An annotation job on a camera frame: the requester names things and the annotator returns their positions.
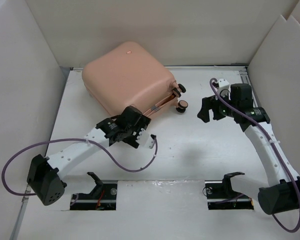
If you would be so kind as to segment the pink hard-shell suitcase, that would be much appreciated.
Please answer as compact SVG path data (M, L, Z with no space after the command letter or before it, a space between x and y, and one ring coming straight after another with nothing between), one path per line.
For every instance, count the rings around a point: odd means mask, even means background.
M133 106L154 119L169 107L184 113L186 88L141 45L127 41L89 62L82 80L91 96L111 115Z

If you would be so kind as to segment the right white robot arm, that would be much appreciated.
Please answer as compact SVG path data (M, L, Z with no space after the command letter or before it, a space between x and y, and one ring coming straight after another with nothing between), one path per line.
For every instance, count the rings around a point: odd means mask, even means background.
M213 78L210 87L214 95L202 99L197 117L208 123L212 111L213 120L233 118L255 148L267 177L263 184L243 172L228 173L222 180L222 193L227 197L244 194L258 201L268 215L300 210L300 175L283 153L266 110L254 106L251 86Z

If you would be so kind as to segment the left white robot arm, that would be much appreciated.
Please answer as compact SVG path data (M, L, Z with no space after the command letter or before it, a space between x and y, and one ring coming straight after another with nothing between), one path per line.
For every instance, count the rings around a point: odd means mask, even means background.
M71 138L67 148L50 156L35 156L30 163L27 183L45 206L60 199L67 184L65 176L77 165L102 150L123 142L135 149L142 146L158 149L157 137L146 131L151 119L135 107L128 106L116 116L97 123L84 138Z

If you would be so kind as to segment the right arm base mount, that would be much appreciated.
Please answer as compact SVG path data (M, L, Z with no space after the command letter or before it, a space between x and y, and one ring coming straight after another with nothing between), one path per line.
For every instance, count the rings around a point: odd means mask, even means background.
M203 195L208 210L254 210L253 200L233 190L231 178L245 175L243 172L227 173L222 180L205 180Z

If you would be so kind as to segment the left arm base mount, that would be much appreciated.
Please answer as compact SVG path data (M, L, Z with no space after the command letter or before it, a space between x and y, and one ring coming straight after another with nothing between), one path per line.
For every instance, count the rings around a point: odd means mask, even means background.
M102 181L94 172L87 172L94 186L88 193L74 193L71 196L71 211L115 211L117 206L118 182Z

